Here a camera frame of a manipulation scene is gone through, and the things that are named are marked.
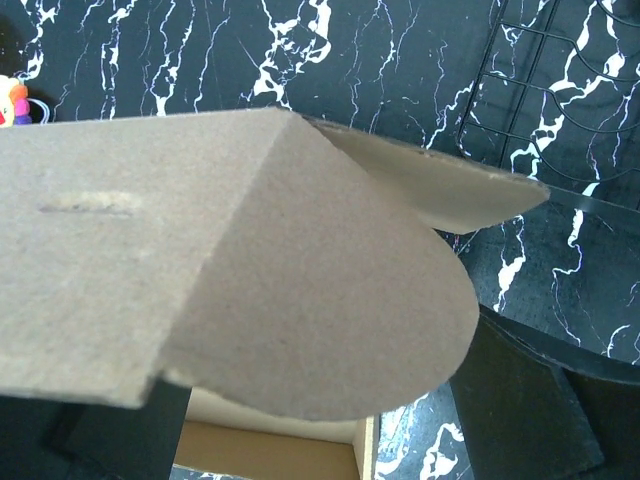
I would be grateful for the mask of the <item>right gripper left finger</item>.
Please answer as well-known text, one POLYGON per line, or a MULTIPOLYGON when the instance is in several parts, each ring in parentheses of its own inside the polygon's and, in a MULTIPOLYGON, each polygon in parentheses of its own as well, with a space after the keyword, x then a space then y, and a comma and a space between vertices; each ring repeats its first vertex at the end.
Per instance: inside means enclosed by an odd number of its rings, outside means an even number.
POLYGON ((140 409, 1 398, 3 479, 167 479, 191 391, 160 381, 140 409))

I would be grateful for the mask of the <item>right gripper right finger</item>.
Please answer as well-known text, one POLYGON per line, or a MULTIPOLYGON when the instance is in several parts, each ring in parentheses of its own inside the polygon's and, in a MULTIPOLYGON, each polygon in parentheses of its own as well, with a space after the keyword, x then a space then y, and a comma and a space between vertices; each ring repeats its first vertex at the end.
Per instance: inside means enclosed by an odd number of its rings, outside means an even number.
POLYGON ((477 479, 636 479, 639 369, 483 307, 450 381, 477 479))

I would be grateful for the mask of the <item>brown cardboard box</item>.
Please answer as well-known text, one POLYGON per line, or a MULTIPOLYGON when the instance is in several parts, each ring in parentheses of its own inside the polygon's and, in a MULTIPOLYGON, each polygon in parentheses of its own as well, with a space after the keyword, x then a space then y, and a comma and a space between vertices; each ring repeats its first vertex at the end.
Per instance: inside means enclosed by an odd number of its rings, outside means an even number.
POLYGON ((535 180, 279 108, 1 134, 1 398, 191 391, 174 464, 369 479, 381 413, 463 363, 479 313, 443 234, 535 180))

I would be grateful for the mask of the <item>colourful flower toy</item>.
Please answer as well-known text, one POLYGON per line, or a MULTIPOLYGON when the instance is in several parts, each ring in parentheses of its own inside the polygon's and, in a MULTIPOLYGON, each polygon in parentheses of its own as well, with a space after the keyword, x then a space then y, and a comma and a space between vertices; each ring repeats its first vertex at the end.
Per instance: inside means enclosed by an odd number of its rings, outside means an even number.
POLYGON ((0 76, 0 127, 31 124, 28 89, 21 81, 0 76))

